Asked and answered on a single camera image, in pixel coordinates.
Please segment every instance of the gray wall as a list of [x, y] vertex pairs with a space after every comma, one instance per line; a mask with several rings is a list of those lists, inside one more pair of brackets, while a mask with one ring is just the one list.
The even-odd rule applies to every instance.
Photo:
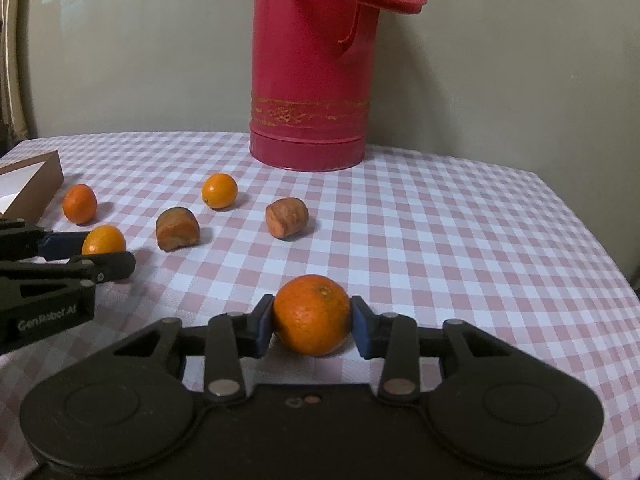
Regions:
[[[40, 136], [246, 131], [253, 0], [22, 0]], [[373, 142], [540, 175], [640, 262], [640, 0], [429, 0], [384, 14]]]

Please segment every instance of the orange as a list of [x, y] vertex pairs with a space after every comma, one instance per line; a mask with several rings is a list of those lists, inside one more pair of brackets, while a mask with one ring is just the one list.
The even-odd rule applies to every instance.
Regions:
[[238, 184], [226, 173], [211, 175], [202, 186], [202, 199], [212, 209], [229, 207], [238, 196]]
[[100, 225], [91, 231], [82, 244], [82, 254], [121, 253], [127, 250], [124, 235], [112, 225]]
[[97, 209], [94, 190], [87, 184], [72, 186], [62, 201], [62, 212], [74, 224], [86, 224], [94, 218]]
[[276, 294], [273, 320], [276, 334], [292, 350], [310, 356], [328, 354], [349, 335], [349, 297], [329, 278], [299, 276]]

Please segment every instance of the curtain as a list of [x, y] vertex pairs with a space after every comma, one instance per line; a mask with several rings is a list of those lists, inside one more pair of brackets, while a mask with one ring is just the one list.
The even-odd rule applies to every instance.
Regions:
[[28, 138], [27, 125], [20, 99], [17, 52], [18, 0], [1, 0], [0, 31], [0, 152], [10, 150]]

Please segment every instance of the table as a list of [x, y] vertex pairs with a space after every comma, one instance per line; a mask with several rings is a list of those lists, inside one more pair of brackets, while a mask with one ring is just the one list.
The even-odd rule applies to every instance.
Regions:
[[[65, 191], [84, 182], [100, 206], [94, 224], [117, 225], [138, 266], [128, 283], [98, 287], [94, 321], [0, 357], [0, 478], [34, 466], [18, 426], [20, 400], [38, 381], [166, 316], [185, 326], [248, 311], [300, 274], [324, 274], [377, 312], [423, 326], [468, 320], [587, 383], [606, 424], [589, 464], [612, 480], [640, 473], [640, 304], [593, 235], [540, 178], [525, 171], [370, 146], [350, 170], [325, 174], [269, 168], [248, 153], [247, 134], [140, 132], [28, 140], [0, 166], [59, 150], [63, 188], [40, 224], [76, 230], [62, 215]], [[237, 207], [214, 212], [200, 199], [212, 173], [234, 176]], [[276, 240], [264, 209], [277, 198], [305, 200], [312, 232]], [[186, 206], [203, 243], [158, 250], [158, 214]], [[379, 360], [353, 346], [331, 358], [275, 345], [245, 360], [247, 385], [369, 382]], [[185, 383], [202, 387], [202, 362]], [[439, 381], [422, 362], [422, 388]]]

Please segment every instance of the black robotic gripper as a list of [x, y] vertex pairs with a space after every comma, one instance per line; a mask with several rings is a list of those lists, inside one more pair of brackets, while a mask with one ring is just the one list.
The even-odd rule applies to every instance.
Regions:
[[[461, 320], [419, 328], [354, 296], [352, 333], [380, 386], [258, 384], [273, 296], [184, 328], [165, 318], [41, 382], [22, 402], [30, 480], [595, 480], [604, 414], [584, 384]], [[204, 356], [204, 390], [181, 382]], [[420, 392], [420, 357], [442, 382]]]

